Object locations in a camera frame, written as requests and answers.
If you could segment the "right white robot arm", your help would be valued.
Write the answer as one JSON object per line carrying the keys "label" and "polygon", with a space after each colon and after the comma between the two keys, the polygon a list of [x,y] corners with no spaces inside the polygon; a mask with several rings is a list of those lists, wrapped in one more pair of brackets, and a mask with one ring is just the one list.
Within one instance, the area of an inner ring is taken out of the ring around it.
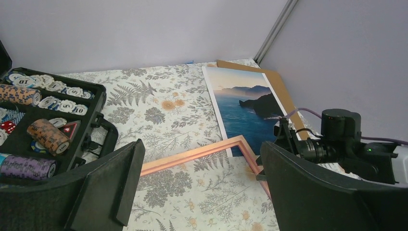
{"label": "right white robot arm", "polygon": [[301,129],[290,127],[296,109],[274,125],[273,144],[313,164],[337,163],[346,174],[362,180],[406,187],[408,143],[386,138],[363,137],[361,115],[345,109],[326,109],[319,115],[320,134],[299,140]]}

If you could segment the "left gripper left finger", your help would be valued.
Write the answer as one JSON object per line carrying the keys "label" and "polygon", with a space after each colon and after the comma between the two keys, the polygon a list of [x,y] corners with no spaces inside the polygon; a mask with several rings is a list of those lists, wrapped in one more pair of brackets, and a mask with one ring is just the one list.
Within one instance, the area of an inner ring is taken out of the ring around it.
{"label": "left gripper left finger", "polygon": [[49,179],[1,189],[1,230],[122,230],[129,222],[144,155],[144,144],[137,140]]}

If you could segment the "seascape photo print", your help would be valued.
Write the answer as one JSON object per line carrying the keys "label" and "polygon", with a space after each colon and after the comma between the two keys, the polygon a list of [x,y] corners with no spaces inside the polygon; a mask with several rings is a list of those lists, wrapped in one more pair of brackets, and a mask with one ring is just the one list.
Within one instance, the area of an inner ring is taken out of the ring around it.
{"label": "seascape photo print", "polygon": [[242,135],[255,155],[275,141],[274,126],[287,115],[266,74],[205,66],[205,83],[223,139]]}

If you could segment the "wooden picture frame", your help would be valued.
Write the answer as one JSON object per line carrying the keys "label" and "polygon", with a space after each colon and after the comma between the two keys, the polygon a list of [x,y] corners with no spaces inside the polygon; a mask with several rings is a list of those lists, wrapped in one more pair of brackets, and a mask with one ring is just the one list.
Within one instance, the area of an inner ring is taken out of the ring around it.
{"label": "wooden picture frame", "polygon": [[249,167],[251,168],[254,174],[259,174],[263,170],[263,167],[259,166],[256,163],[257,156],[251,149],[250,145],[248,144],[244,136],[239,135],[233,138],[212,143],[183,153],[179,153],[149,163],[145,163],[142,165],[140,176],[142,177],[148,174],[155,173],[157,171],[174,167],[176,165],[183,164],[201,157],[205,157],[234,146],[239,147],[239,149],[243,153],[246,162],[248,163]]}

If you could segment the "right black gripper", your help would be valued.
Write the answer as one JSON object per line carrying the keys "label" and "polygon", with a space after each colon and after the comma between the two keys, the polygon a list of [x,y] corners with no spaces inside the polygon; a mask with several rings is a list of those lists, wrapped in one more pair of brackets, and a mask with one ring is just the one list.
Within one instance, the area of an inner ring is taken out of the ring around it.
{"label": "right black gripper", "polygon": [[265,141],[260,153],[266,152],[266,144],[274,144],[289,153],[315,164],[337,163],[344,161],[344,117],[324,117],[321,120],[321,135],[317,139],[299,140],[297,133],[311,131],[307,128],[294,130],[289,127],[286,118],[279,120],[274,128],[275,141]]}

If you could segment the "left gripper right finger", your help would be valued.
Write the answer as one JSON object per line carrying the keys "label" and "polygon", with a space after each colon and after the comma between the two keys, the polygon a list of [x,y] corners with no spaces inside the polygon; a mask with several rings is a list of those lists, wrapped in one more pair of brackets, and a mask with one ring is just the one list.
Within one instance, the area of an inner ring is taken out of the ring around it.
{"label": "left gripper right finger", "polygon": [[407,230],[407,188],[333,172],[269,141],[260,154],[280,230]]}

